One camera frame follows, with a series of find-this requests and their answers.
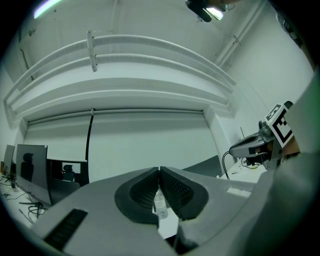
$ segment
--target black slot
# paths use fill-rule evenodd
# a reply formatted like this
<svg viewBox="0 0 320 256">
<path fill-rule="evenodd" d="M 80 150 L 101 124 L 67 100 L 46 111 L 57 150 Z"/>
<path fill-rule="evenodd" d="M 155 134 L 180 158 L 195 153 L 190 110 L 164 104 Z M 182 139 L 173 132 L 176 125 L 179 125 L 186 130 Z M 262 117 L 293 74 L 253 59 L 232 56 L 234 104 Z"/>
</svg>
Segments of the black slot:
<svg viewBox="0 0 320 256">
<path fill-rule="evenodd" d="M 84 210 L 73 209 L 44 240 L 62 251 L 87 214 Z"/>
</svg>

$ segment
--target black cable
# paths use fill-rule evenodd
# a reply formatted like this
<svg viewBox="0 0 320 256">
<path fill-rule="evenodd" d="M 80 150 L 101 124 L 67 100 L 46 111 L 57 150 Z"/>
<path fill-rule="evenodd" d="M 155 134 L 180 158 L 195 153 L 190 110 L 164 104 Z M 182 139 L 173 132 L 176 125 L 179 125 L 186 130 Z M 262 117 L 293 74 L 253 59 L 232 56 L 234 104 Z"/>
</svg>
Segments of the black cable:
<svg viewBox="0 0 320 256">
<path fill-rule="evenodd" d="M 30 211 L 28 212 L 28 217 L 29 217 L 29 219 L 30 219 L 30 221 L 32 222 L 32 224 L 34 223 L 34 221 L 31 219 L 31 217 L 30 217 Z"/>
<path fill-rule="evenodd" d="M 225 165 L 225 157 L 226 155 L 230 155 L 229 151 L 225 152 L 223 154 L 223 157 L 222 157 L 222 167 L 223 167 L 223 170 L 224 170 L 224 173 L 225 173 L 225 176 L 228 180 L 230 180 L 229 176 L 228 176 L 228 173 L 227 173 L 227 168 L 226 168 L 226 165 Z"/>
<path fill-rule="evenodd" d="M 30 210 L 29 212 L 32 213 L 32 214 L 37 215 L 37 212 L 34 212 L 34 211 L 37 211 L 37 210 L 38 209 L 33 209 L 33 210 Z M 45 209 L 40 208 L 39 210 L 44 210 L 44 212 L 42 212 L 42 213 L 39 212 L 39 215 L 44 215 L 46 213 Z"/>
<path fill-rule="evenodd" d="M 16 199 L 18 199 L 19 197 L 22 197 L 24 194 L 25 194 L 25 193 L 19 195 L 17 198 L 9 198 L 9 199 L 7 199 L 7 201 L 8 201 L 8 200 L 16 200 Z"/>
<path fill-rule="evenodd" d="M 243 166 L 243 167 L 246 167 L 246 168 L 248 168 L 248 169 L 257 169 L 258 168 L 258 166 L 262 166 L 262 164 L 261 163 L 257 163 L 257 164 L 255 164 L 255 165 L 257 165 L 256 167 L 249 167 L 249 166 L 247 166 L 247 165 L 244 165 L 244 162 L 243 162 L 243 159 L 244 159 L 244 157 L 242 157 L 242 159 L 241 159 L 241 165 Z"/>
<path fill-rule="evenodd" d="M 35 205 L 31 205 L 31 206 L 28 207 L 28 210 L 29 210 L 30 212 L 35 211 L 35 210 L 37 210 L 37 209 L 38 209 L 38 206 L 35 206 Z M 39 210 L 47 210 L 47 208 L 44 208 L 44 207 L 42 207 L 42 206 L 39 206 Z"/>
</svg>

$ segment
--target gray panel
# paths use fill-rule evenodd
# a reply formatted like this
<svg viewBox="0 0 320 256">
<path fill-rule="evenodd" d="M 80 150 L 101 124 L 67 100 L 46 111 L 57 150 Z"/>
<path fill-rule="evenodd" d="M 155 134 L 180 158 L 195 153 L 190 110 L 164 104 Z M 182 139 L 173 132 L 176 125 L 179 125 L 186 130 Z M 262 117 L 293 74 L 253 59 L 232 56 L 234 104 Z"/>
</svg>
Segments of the gray panel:
<svg viewBox="0 0 320 256">
<path fill-rule="evenodd" d="M 79 183 L 48 178 L 52 204 L 55 205 L 80 188 Z"/>
<path fill-rule="evenodd" d="M 205 161 L 192 165 L 188 168 L 184 168 L 183 170 L 187 172 L 206 175 L 206 176 L 215 177 L 215 178 L 217 176 L 221 177 L 223 175 L 221 165 L 220 165 L 220 160 L 217 155 Z"/>
<path fill-rule="evenodd" d="M 188 252 L 189 255 L 207 255 L 208 252 L 225 255 L 236 248 L 234 243 L 238 243 L 240 235 L 249 233 L 265 204 L 274 174 L 273 171 L 264 173 L 255 184 L 168 168 L 202 185 L 209 194 L 208 203 L 197 218 L 179 221 L 178 236 L 186 244 L 199 245 Z M 50 208 L 32 230 L 44 239 L 72 209 L 81 209 L 88 215 L 63 250 L 69 255 L 176 255 L 161 238 L 156 225 L 130 221 L 115 204 L 118 187 L 148 170 L 150 168 L 81 187 Z M 231 194 L 227 192 L 229 188 L 249 191 L 251 196 Z"/>
<path fill-rule="evenodd" d="M 69 255 L 176 255 L 161 238 L 156 225 L 132 222 L 118 210 L 115 203 L 117 188 L 148 170 L 129 172 L 81 187 L 51 207 L 32 226 L 32 230 L 44 239 L 76 208 L 87 211 L 88 215 L 63 250 Z"/>
</svg>

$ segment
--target plastic water bottle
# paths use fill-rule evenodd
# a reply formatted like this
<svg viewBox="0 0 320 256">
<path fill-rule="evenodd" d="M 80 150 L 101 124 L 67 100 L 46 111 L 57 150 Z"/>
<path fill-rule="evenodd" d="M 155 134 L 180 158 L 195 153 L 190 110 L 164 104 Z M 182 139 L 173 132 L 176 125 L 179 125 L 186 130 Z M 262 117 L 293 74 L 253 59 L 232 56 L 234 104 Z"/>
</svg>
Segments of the plastic water bottle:
<svg viewBox="0 0 320 256">
<path fill-rule="evenodd" d="M 155 213 L 160 220 L 168 217 L 168 209 L 166 206 L 165 196 L 159 188 L 154 197 Z"/>
</svg>

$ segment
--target desk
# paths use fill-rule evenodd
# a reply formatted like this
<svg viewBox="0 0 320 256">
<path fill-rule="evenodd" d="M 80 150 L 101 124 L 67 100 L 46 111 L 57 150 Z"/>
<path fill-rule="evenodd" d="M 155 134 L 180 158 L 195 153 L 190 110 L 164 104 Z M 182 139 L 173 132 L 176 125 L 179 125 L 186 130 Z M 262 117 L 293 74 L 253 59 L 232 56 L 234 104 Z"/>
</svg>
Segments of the desk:
<svg viewBox="0 0 320 256">
<path fill-rule="evenodd" d="M 172 210 L 168 208 L 168 217 L 165 219 L 159 219 L 158 232 L 163 239 L 170 238 L 177 234 L 179 218 Z"/>
<path fill-rule="evenodd" d="M 6 184 L 6 185 L 0 184 L 0 193 L 1 193 L 1 200 L 2 200 L 6 210 L 8 211 L 11 218 L 15 219 L 16 221 L 19 221 L 20 223 L 24 224 L 26 227 L 30 228 L 33 224 L 25 217 L 25 216 L 28 217 L 28 212 L 29 212 L 28 207 L 30 205 L 19 204 L 19 203 L 34 203 L 36 201 L 35 200 L 30 201 L 28 194 L 26 194 L 24 191 L 22 191 L 17 186 L 15 188 L 12 188 L 10 185 L 10 182 L 9 181 L 5 182 L 5 180 L 6 180 L 6 178 L 4 178 L 1 181 L 2 184 Z M 33 222 L 37 221 L 36 214 L 33 214 L 30 212 L 29 216 Z"/>
<path fill-rule="evenodd" d="M 259 165 L 255 169 L 249 169 L 245 166 L 242 166 L 240 159 L 229 170 L 227 170 L 227 173 L 231 181 L 257 183 L 260 175 L 266 171 L 267 170 L 263 165 Z M 222 175 L 221 179 L 226 180 L 226 174 Z"/>
</svg>

